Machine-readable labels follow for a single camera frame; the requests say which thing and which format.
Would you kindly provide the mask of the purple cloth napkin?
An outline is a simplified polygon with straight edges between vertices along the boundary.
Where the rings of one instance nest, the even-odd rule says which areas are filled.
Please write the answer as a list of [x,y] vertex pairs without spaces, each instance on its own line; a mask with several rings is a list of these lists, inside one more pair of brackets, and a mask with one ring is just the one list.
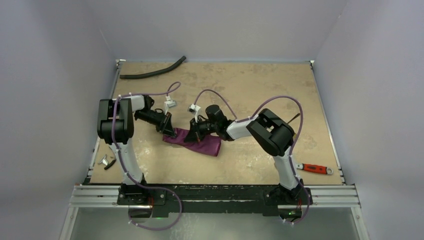
[[176,133],[176,137],[163,135],[162,140],[165,143],[178,145],[199,154],[212,157],[218,156],[222,145],[222,140],[218,136],[207,135],[200,142],[184,142],[184,139],[188,135],[189,131],[182,128],[174,128],[174,131]]

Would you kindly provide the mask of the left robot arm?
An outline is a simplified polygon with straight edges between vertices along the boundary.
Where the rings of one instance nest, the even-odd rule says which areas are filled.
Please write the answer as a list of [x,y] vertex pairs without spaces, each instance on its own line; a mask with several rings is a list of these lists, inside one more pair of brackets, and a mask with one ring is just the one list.
[[147,122],[163,136],[174,138],[177,135],[172,126],[171,113],[160,108],[153,109],[154,104],[154,99],[149,95],[128,95],[123,98],[102,99],[98,108],[98,137],[109,145],[123,171],[119,196],[130,198],[138,205],[146,203],[155,194],[164,197],[168,190],[147,184],[144,173],[138,166],[132,143],[134,122]]

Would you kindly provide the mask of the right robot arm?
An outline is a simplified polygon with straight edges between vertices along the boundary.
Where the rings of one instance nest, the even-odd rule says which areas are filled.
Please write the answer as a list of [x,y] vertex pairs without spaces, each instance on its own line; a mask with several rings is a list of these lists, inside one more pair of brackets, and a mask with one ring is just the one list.
[[246,121],[228,119],[216,104],[208,106],[205,113],[207,118],[199,116],[190,120],[190,129],[183,139],[185,143],[200,143],[211,134],[228,142],[253,137],[274,160],[279,176],[277,189],[282,200],[292,204],[300,198],[299,183],[289,160],[295,132],[287,122],[268,108]]

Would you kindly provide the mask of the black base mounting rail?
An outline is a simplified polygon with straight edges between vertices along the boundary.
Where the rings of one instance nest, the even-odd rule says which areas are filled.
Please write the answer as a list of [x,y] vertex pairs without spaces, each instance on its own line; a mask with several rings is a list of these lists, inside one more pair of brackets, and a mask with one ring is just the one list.
[[145,207],[154,218],[170,213],[201,214],[261,214],[264,217],[299,219],[313,203],[311,190],[298,186],[295,198],[278,190],[278,184],[148,184],[164,187],[166,195],[148,198],[121,198],[118,188],[117,204],[131,208]]

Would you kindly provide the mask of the black handled pliers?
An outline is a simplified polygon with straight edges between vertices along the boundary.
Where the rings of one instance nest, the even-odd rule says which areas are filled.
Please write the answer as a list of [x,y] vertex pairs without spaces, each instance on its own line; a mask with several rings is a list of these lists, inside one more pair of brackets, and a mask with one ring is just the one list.
[[116,159],[114,157],[108,158],[108,155],[105,154],[98,162],[98,165],[103,165],[104,170],[110,169],[116,163]]

